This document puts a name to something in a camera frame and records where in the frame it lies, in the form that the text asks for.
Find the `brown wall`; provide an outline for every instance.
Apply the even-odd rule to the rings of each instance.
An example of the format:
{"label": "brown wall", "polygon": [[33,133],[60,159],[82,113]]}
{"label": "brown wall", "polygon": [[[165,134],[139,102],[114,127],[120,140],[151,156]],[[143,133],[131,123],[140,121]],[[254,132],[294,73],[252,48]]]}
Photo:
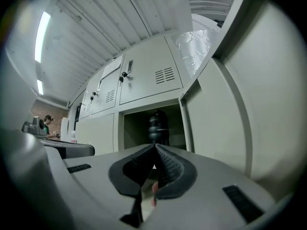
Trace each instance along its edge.
{"label": "brown wall", "polygon": [[45,102],[41,102],[36,100],[32,109],[31,113],[34,116],[39,116],[41,119],[44,120],[46,115],[50,115],[53,117],[53,121],[51,124],[48,125],[50,133],[53,131],[60,134],[61,131],[61,122],[63,117],[68,117],[68,111],[62,108],[47,104]]}

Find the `paper sheet on locker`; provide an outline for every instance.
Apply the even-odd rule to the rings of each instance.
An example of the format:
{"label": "paper sheet on locker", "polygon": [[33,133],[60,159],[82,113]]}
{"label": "paper sheet on locker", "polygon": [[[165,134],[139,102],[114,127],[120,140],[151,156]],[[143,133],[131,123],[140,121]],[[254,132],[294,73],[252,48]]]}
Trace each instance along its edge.
{"label": "paper sheet on locker", "polygon": [[211,29],[199,30],[184,33],[176,40],[176,47],[191,78],[205,59],[217,34]]}
{"label": "paper sheet on locker", "polygon": [[121,60],[123,59],[123,56],[120,56],[114,60],[112,60],[104,69],[101,79],[104,79],[107,75],[111,74],[113,71],[118,69],[121,64]]}

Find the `black hair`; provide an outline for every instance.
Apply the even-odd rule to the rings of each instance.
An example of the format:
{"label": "black hair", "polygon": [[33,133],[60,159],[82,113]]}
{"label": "black hair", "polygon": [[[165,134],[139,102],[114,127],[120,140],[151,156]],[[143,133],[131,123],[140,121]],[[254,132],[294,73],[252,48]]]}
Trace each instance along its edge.
{"label": "black hair", "polygon": [[45,118],[44,118],[44,122],[46,122],[47,121],[47,119],[49,119],[49,120],[53,120],[53,118],[50,116],[50,115],[46,115],[45,116]]}

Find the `hand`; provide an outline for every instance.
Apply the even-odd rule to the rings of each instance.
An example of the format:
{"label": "hand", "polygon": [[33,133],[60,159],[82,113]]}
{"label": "hand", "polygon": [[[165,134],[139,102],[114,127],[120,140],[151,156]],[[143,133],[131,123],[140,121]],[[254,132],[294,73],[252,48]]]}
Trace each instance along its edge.
{"label": "hand", "polygon": [[[153,184],[152,190],[153,190],[154,194],[155,194],[156,191],[158,191],[158,182],[155,182]],[[151,200],[150,203],[152,204],[153,207],[155,207],[155,200],[154,200],[154,198]]]}

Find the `white ceiling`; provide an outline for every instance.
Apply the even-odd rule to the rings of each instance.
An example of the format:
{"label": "white ceiling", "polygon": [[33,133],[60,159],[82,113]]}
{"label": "white ceiling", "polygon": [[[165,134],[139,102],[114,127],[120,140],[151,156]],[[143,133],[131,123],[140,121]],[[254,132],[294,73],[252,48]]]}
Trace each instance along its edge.
{"label": "white ceiling", "polygon": [[[215,1],[215,11],[220,13],[222,6],[221,12],[228,13],[233,0]],[[91,76],[113,57],[150,36],[191,31],[191,9],[198,14],[212,9],[202,3],[195,7],[195,3],[200,1],[23,0],[7,53],[36,92],[36,79],[42,79],[44,98],[61,104],[73,102]],[[43,11],[51,19],[39,64],[34,48]]]}

